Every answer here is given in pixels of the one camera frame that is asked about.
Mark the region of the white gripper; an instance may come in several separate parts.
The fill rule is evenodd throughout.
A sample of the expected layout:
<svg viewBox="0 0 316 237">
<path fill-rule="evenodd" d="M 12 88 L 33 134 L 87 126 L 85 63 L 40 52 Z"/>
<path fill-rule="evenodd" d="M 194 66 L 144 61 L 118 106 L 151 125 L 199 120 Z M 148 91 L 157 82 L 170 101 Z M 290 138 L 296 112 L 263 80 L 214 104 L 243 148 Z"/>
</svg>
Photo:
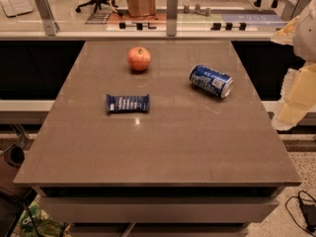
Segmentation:
<svg viewBox="0 0 316 237">
<path fill-rule="evenodd" d="M 283 28 L 276 31 L 271 41 L 293 45 L 294 53 L 308 62 L 316 62 L 316 0 L 312 0 Z M 280 99 L 272 119 L 276 130 L 289 130 L 316 106 L 316 64 L 309 63 L 299 70 L 289 68 L 280 91 Z"/>
</svg>

